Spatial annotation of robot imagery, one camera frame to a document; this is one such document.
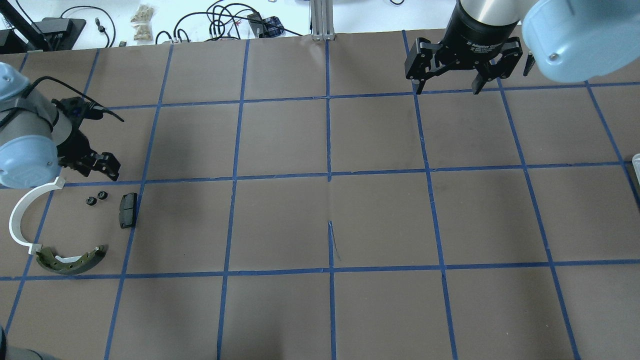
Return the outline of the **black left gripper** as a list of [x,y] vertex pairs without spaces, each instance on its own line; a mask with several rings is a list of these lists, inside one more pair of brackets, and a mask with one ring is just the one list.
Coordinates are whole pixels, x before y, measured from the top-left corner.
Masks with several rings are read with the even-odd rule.
[[120,176],[121,162],[113,153],[98,153],[89,139],[78,129],[71,130],[66,140],[57,145],[58,164],[88,177],[92,171],[106,175],[112,182]]

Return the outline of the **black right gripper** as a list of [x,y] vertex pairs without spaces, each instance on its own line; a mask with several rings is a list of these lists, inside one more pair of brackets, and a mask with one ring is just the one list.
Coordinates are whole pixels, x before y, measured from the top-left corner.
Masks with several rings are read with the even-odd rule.
[[474,95],[495,80],[512,75],[523,51],[513,36],[520,21],[506,5],[455,5],[441,41],[416,38],[404,62],[406,79],[421,95],[427,80],[450,71],[477,71]]

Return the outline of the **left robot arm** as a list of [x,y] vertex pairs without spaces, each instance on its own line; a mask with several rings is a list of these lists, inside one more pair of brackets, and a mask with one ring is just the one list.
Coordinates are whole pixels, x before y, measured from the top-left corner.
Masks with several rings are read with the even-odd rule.
[[75,96],[50,99],[37,87],[51,76],[29,80],[7,63],[0,66],[0,182],[11,189],[48,183],[67,167],[84,177],[98,172],[116,181],[121,163],[110,152],[96,152],[80,127],[114,112],[73,89]]

